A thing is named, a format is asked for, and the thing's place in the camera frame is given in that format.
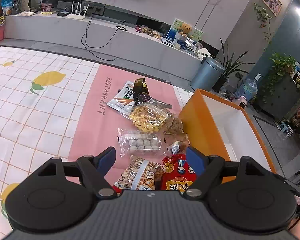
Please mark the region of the red snack bag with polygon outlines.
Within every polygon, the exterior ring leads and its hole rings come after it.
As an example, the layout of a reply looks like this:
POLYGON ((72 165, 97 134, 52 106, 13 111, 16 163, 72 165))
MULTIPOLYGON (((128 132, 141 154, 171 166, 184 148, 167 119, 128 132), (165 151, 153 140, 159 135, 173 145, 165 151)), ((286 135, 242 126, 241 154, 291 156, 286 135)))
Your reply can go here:
POLYGON ((184 192, 197 179, 192 167, 186 161, 185 154, 166 156, 162 160, 165 173, 161 176, 161 190, 178 190, 184 192))

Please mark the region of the small brown cake packet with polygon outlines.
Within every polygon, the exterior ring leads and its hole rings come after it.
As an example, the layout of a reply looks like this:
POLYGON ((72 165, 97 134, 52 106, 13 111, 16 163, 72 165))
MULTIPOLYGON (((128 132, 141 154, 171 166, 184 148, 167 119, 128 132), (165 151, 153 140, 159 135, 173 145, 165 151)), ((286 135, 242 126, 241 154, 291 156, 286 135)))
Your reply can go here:
POLYGON ((188 140, 177 140, 166 147, 167 155, 176 155, 182 153, 186 150, 187 147, 190 146, 188 140))

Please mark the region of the clear bag white balls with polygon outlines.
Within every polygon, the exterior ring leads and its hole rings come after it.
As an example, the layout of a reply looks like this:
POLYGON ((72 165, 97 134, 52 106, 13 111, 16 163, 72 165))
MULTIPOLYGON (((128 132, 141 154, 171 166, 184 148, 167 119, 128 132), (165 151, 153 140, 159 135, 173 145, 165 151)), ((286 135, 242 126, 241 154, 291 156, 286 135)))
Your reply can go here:
POLYGON ((167 155, 164 140, 158 133, 145 133, 135 129, 117 129, 120 156, 167 155))

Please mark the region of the striped breadstick snack bag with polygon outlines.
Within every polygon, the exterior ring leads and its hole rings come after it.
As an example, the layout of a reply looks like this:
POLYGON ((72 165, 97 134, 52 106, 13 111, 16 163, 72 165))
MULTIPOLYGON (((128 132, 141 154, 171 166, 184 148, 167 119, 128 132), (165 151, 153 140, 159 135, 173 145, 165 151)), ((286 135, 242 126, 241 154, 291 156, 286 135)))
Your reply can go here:
POLYGON ((155 184, 165 173, 162 165, 132 155, 130 164, 114 186, 121 190, 155 190, 155 184))

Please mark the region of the clear bag yellow waffles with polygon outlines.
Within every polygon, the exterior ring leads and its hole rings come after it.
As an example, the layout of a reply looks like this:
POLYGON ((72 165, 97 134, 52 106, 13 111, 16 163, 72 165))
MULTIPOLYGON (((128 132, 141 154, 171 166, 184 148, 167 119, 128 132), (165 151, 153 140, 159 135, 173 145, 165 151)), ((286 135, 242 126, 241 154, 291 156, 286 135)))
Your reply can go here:
POLYGON ((143 133, 157 133, 172 116, 167 109, 146 102, 133 107, 128 118, 143 133))

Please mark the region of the orange cardboard box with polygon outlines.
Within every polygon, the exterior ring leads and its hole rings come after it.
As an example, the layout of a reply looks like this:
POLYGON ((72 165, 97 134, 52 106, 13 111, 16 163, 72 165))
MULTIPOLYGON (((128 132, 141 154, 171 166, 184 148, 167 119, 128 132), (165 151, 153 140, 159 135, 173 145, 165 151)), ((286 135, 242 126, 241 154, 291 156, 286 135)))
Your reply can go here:
POLYGON ((226 161, 252 157, 276 173, 273 161, 246 111, 205 90, 196 90, 179 118, 190 144, 204 155, 218 155, 226 161))

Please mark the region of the clear bag brown cookies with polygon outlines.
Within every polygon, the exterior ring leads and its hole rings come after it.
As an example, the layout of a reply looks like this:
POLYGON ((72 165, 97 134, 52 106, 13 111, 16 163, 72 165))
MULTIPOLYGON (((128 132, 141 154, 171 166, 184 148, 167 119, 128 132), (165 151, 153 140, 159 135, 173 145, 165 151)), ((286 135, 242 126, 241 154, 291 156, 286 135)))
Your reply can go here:
POLYGON ((184 135, 182 120, 176 115, 169 117, 163 126, 163 133, 166 135, 184 135))

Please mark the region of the white carrot-stick snack packet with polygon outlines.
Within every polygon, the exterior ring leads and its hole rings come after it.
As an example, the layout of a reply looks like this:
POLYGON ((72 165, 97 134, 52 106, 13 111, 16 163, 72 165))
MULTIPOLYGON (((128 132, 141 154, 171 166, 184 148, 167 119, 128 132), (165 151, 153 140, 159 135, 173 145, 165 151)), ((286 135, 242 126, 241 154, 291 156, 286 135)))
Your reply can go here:
POLYGON ((134 83, 127 81, 115 97, 107 103, 107 106, 118 111, 124 116, 129 116, 135 105, 133 98, 133 86, 134 83))

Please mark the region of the pink space heater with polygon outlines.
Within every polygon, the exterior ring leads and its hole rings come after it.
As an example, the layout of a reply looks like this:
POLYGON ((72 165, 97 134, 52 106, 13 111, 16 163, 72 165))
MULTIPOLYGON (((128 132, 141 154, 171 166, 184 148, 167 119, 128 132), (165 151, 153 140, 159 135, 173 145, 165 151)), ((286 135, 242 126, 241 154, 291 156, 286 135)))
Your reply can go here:
POLYGON ((238 105, 241 108, 245 108, 247 106, 247 100, 244 96, 232 100, 232 103, 238 105))

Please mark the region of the dark green snack packet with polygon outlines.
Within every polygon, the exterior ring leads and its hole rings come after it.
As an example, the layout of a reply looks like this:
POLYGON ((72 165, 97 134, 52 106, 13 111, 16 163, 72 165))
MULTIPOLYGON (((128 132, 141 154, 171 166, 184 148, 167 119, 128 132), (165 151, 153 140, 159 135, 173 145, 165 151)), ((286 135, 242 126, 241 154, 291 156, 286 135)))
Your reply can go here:
POLYGON ((151 99, 145 78, 139 78, 134 81, 133 99, 135 105, 139 105, 151 99))

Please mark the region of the blue water jug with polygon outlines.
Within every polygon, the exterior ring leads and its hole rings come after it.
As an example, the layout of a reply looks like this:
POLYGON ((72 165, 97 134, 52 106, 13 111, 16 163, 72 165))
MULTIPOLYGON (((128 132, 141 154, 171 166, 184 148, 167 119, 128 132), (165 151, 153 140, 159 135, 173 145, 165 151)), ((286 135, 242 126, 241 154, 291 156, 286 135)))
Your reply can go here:
POLYGON ((257 80, 245 79, 236 91, 236 97, 245 97, 246 101, 249 102, 258 93, 257 80))

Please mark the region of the grey pedal trash bin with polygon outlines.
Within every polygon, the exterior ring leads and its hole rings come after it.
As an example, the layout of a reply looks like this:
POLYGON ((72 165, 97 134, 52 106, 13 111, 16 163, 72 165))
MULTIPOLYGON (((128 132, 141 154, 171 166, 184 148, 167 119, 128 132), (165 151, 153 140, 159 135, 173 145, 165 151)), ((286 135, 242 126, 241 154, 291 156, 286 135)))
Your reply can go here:
POLYGON ((224 67, 212 57, 205 57, 201 62, 197 74, 192 79, 190 86, 192 89, 203 89, 210 91, 217 80, 225 71, 224 67))

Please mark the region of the dark grey drawer cabinet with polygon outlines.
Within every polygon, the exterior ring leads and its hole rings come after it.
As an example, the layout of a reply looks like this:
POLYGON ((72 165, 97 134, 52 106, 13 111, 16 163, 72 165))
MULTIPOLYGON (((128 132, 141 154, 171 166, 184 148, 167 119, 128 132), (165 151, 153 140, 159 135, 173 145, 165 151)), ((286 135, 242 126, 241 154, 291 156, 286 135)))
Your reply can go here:
POLYGON ((257 97, 258 107, 271 115, 274 119, 282 119, 292 109, 300 98, 300 92, 293 79, 285 75, 283 79, 274 86, 273 94, 267 90, 257 97))

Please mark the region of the long-leaf potted plant right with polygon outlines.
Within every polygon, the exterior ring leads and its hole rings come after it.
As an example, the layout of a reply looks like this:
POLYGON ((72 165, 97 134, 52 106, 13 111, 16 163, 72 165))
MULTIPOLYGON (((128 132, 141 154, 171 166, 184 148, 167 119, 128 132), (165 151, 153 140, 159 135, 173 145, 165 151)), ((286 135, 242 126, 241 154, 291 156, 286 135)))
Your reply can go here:
POLYGON ((221 41, 221 52, 223 55, 223 59, 219 59, 218 57, 215 57, 214 59, 220 63, 224 67, 224 71, 217 80, 217 82, 214 84, 212 90, 219 93, 222 86, 226 83, 227 78, 230 76, 230 74, 234 72, 240 72, 244 74, 248 74, 246 70, 241 69, 242 65, 254 65, 254 62, 244 62, 242 61, 242 58, 249 53, 249 50, 246 50, 244 53, 239 55, 237 58, 235 58, 235 53, 233 52, 231 55, 229 55, 229 46, 227 42, 221 41))

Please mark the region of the grey marble tv console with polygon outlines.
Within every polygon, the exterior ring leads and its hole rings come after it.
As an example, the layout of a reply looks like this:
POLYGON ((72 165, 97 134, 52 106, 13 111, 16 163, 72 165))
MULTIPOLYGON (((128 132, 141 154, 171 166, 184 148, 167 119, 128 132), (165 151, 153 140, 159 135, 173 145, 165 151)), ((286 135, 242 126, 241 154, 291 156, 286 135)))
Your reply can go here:
POLYGON ((179 86, 190 82, 200 68, 200 60, 188 53, 97 18, 8 16, 4 36, 6 45, 105 63, 179 86))

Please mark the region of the green calendar card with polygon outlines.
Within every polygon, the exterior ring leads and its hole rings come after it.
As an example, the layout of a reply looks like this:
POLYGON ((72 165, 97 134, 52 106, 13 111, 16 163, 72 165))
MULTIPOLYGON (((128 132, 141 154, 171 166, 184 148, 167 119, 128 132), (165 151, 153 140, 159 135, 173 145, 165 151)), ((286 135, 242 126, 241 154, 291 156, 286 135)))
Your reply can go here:
POLYGON ((166 39, 174 41, 175 39, 179 40, 181 37, 183 37, 183 39, 186 37, 192 40, 194 43, 197 43, 201 40, 202 35, 203 32, 199 29, 192 27, 188 23, 176 18, 166 35, 166 39))

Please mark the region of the trailing green ivy plant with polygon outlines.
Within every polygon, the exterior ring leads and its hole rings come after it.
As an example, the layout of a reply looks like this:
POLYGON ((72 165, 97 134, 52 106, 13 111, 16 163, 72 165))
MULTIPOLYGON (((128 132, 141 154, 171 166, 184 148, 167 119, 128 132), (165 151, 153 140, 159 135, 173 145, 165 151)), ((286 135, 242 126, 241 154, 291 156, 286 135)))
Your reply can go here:
POLYGON ((272 65, 266 75, 261 81, 261 91, 258 92, 258 97, 262 100, 262 103, 267 104, 268 99, 274 95, 275 87, 283 80, 284 77, 293 79, 291 74, 296 68, 296 59, 291 55, 280 54, 272 52, 269 58, 272 65))

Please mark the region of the brown teddy bear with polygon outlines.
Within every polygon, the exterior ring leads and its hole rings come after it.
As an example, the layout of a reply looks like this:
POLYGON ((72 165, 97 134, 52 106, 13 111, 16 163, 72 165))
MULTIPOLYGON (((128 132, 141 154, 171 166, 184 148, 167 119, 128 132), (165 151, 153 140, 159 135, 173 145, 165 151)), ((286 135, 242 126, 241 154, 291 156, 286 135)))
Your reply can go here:
POLYGON ((187 37, 191 36, 190 35, 191 31, 192 31, 192 27, 187 23, 182 23, 178 30, 181 36, 187 36, 187 37))

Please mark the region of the snack pile on console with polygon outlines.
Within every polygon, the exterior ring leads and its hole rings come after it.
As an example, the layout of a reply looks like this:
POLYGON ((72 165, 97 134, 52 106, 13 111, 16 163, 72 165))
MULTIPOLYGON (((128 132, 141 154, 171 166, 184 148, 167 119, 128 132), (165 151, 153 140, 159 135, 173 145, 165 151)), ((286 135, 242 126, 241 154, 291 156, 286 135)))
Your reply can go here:
POLYGON ((149 27, 147 27, 145 25, 137 25, 136 26, 136 31, 138 33, 144 33, 146 35, 149 35, 151 37, 157 38, 159 40, 161 39, 161 35, 160 35, 160 33, 158 31, 153 30, 153 29, 151 29, 151 28, 149 28, 149 27))

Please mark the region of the white wifi router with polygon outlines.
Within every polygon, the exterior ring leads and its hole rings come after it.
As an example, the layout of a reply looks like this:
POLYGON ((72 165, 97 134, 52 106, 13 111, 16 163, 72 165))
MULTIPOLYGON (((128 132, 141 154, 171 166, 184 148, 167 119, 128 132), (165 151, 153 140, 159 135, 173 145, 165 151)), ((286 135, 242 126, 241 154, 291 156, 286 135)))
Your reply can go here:
POLYGON ((72 3, 71 12, 66 15, 66 18, 71 18, 75 20, 83 20, 87 14, 90 4, 82 5, 82 2, 78 2, 76 9, 74 10, 74 2, 72 3))

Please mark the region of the framed wall picture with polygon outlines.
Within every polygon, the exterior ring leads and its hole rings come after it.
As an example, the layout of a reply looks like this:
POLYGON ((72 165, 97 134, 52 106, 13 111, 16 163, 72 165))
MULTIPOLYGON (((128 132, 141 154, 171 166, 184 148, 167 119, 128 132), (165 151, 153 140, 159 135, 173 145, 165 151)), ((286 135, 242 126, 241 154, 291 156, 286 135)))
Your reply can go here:
POLYGON ((262 0, 262 2, 270 9, 270 11, 277 16, 282 8, 280 0, 262 0))

